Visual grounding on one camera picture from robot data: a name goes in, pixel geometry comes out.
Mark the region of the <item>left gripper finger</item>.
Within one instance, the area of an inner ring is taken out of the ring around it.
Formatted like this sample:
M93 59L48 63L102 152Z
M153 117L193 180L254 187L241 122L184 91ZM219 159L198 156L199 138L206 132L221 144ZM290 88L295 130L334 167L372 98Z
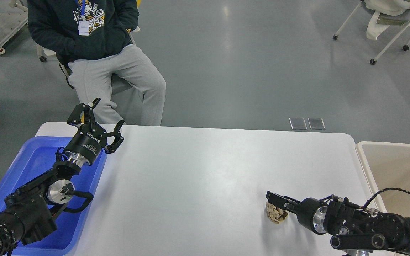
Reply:
M101 132L101 126L98 125L93 114L93 110L100 100L100 98L96 98L91 103L76 105L67 119L67 124L77 127L78 133Z
M105 133L104 138L105 138L105 146L104 146L104 151L106 154L112 154L115 153L116 150L119 148L119 146L123 143L124 137L121 134L121 128L124 124L124 120L120 120L117 122L115 128L113 129L112 132ZM114 140L112 141L111 144L107 144L107 138L109 137L114 137Z

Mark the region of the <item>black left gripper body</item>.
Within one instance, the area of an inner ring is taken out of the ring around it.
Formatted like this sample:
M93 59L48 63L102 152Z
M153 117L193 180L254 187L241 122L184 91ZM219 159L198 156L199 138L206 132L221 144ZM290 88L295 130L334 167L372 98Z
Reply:
M81 124L64 149L67 161L79 167L93 165L101 149L107 145L105 133L107 131L97 123Z

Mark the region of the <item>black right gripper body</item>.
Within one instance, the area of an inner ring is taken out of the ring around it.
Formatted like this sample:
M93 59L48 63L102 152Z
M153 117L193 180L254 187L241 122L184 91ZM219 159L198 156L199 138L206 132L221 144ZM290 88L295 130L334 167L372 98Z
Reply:
M306 198L294 206L294 211L300 225L317 235L323 235L326 233L324 221L327 208L327 203L323 201Z

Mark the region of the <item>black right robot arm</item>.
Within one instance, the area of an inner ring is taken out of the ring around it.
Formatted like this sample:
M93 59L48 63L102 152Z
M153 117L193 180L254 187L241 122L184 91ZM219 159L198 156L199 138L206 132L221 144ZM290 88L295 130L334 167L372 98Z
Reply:
M267 191L269 204L296 215L300 225L317 235L330 234L333 249L347 256L390 251L410 256L410 217L369 208L382 189L363 206L333 194L324 199L298 201Z

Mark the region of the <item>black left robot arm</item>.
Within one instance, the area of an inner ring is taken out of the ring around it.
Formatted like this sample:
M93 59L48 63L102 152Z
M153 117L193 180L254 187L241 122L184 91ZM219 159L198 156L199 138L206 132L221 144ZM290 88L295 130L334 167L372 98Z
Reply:
M43 240L57 230L55 220L60 214L82 212L92 202L93 195L76 190L71 178L83 166L93 165L102 150L115 153L124 141L124 120L111 132L95 120L93 110L100 100L76 105L67 123L78 131L67 146L57 150L52 168L5 197L6 208L0 212L0 256L10 256L19 242Z

